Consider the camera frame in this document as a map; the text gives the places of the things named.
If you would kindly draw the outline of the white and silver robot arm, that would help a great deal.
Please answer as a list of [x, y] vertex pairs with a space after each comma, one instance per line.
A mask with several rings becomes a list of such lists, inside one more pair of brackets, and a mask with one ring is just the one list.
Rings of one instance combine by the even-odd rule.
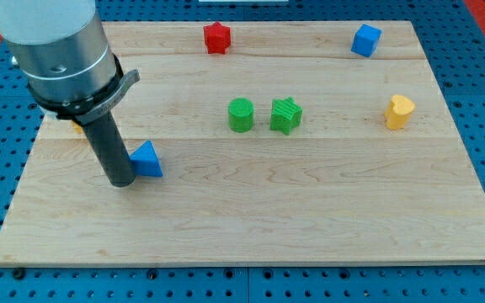
[[123, 71], [96, 3], [0, 0], [0, 35], [35, 102], [82, 127], [112, 185], [133, 183], [136, 175], [111, 110], [140, 75]]

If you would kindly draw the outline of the grey metal clamp bracket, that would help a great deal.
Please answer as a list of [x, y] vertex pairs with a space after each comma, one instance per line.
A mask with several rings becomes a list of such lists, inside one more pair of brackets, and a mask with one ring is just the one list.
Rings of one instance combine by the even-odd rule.
[[126, 95], [130, 87], [140, 81], [139, 72], [134, 69], [123, 73], [119, 58], [113, 55], [115, 75], [96, 91], [80, 98], [55, 100], [44, 98], [28, 83], [27, 89], [36, 103], [46, 113], [50, 112], [58, 120], [73, 120], [79, 125], [90, 125], [108, 114]]

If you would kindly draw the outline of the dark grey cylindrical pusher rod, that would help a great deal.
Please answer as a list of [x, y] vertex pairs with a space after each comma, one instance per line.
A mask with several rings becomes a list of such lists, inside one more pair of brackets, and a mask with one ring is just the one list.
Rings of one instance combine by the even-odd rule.
[[119, 188], [132, 184], [136, 175], [112, 114], [84, 125], [83, 131], [109, 182]]

